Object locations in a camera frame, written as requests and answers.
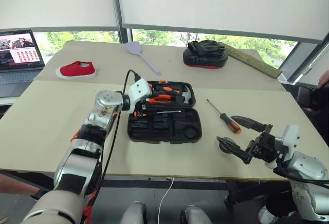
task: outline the table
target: table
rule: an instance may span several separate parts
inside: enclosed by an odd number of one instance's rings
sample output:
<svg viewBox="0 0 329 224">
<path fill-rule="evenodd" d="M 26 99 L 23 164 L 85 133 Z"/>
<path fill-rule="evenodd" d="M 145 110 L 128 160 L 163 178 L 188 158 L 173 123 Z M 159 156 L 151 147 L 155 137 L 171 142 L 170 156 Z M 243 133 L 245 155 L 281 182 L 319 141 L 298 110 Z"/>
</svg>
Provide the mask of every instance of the table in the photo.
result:
<svg viewBox="0 0 329 224">
<path fill-rule="evenodd" d="M 53 173 L 70 138 L 80 128 L 95 95 L 103 89 L 121 90 L 121 85 L 34 81 L 0 120 L 0 167 L 7 170 Z M 230 137 L 242 148 L 258 133 L 243 129 L 233 134 L 206 102 L 209 98 L 230 115 L 251 117 L 274 125 L 298 124 L 298 150 L 329 165 L 329 149 L 288 92 L 195 88 L 203 136 L 197 143 L 148 144 L 132 142 L 127 135 L 127 113 L 122 113 L 111 166 L 114 175 L 152 175 L 223 179 L 282 180 L 263 161 L 245 165 L 239 158 L 215 147 L 215 137 Z M 105 146 L 107 157 L 111 135 Z"/>
<path fill-rule="evenodd" d="M 253 159 L 250 165 L 245 165 L 238 158 L 223 154 L 216 148 L 215 136 L 228 136 L 245 148 L 257 133 L 246 129 L 240 135 L 231 133 L 206 103 L 206 98 L 229 115 L 273 124 L 274 133 L 281 125 L 299 124 L 302 128 L 299 151 L 317 156 L 329 165 L 324 141 L 278 80 L 231 57 L 223 68 L 217 70 L 187 67 L 181 58 L 183 50 L 179 47 L 143 46 L 142 53 L 161 70 L 162 75 L 159 76 L 138 56 L 127 53 L 123 45 L 68 42 L 0 120 L 0 137 L 10 141 L 3 143 L 0 151 L 1 168 L 20 172 L 54 172 L 70 138 L 93 106 L 97 91 L 104 88 L 121 90 L 129 68 L 147 80 L 191 83 L 203 137 L 194 144 L 135 143 L 127 137 L 127 114 L 123 113 L 108 174 L 282 181 L 262 161 Z M 249 53 L 257 57 L 255 50 Z M 93 61 L 98 70 L 97 77 L 65 81 L 55 76 L 55 69 L 75 60 Z M 24 175 L 30 182 L 37 181 L 33 173 Z M 50 189 L 51 179 L 42 180 Z"/>
</svg>

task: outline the orange screwdriver handle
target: orange screwdriver handle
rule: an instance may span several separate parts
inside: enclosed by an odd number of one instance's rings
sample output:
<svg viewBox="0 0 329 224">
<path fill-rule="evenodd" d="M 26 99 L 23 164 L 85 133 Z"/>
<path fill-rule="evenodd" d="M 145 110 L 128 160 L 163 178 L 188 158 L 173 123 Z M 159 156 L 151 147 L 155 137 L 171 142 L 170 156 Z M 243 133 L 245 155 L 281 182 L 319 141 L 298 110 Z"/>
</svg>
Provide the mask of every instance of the orange screwdriver handle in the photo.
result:
<svg viewBox="0 0 329 224">
<path fill-rule="evenodd" d="M 179 90 L 176 90 L 176 89 L 173 89 L 173 88 L 170 88 L 170 87 L 163 87 L 163 89 L 166 90 L 166 91 L 174 91 L 174 92 L 176 92 L 177 94 L 180 93 Z"/>
<path fill-rule="evenodd" d="M 224 122 L 226 123 L 226 125 L 228 126 L 228 128 L 230 128 L 230 130 L 232 132 L 234 132 L 235 134 L 240 134 L 242 132 L 242 130 L 240 129 L 240 127 L 233 120 L 231 120 L 230 118 L 228 118 L 225 113 L 224 114 L 221 114 L 220 115 L 220 118 L 222 120 L 224 120 Z"/>
</svg>

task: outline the white cable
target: white cable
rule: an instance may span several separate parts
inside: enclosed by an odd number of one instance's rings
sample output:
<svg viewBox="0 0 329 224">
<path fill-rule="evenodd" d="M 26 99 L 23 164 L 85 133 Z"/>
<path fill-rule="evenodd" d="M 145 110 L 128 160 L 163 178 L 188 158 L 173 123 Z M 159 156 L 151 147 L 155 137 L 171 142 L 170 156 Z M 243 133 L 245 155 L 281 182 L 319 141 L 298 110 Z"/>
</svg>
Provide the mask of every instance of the white cable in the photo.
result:
<svg viewBox="0 0 329 224">
<path fill-rule="evenodd" d="M 167 190 L 167 192 L 164 194 L 164 196 L 161 199 L 160 206 L 159 206 L 159 213 L 158 213 L 158 224 L 160 223 L 160 210 L 161 210 L 162 201 L 165 198 L 166 194 L 170 191 L 171 187 L 173 186 L 173 183 L 174 183 L 174 177 L 173 177 L 173 180 L 171 181 L 171 185 L 169 186 L 169 189 Z"/>
</svg>

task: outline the laptop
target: laptop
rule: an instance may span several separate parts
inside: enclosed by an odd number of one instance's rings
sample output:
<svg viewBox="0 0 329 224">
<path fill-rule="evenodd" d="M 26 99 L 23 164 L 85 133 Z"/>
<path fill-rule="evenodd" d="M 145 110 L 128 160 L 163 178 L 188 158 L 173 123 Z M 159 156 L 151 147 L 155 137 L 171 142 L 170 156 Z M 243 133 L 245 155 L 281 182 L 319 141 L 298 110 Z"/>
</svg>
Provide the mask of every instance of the laptop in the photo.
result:
<svg viewBox="0 0 329 224">
<path fill-rule="evenodd" d="M 19 97 L 44 66 L 31 30 L 0 32 L 0 98 Z"/>
</svg>

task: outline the orange-handled pliers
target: orange-handled pliers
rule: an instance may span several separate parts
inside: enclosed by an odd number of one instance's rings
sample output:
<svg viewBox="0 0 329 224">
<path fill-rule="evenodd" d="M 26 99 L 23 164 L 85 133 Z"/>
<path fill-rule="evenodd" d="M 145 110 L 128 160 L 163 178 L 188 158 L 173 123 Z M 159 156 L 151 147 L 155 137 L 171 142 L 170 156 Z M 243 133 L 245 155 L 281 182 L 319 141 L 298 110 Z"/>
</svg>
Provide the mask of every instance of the orange-handled pliers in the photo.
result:
<svg viewBox="0 0 329 224">
<path fill-rule="evenodd" d="M 170 95 L 158 95 L 156 97 L 147 98 L 146 101 L 150 104 L 155 103 L 170 103 L 171 96 Z"/>
</svg>

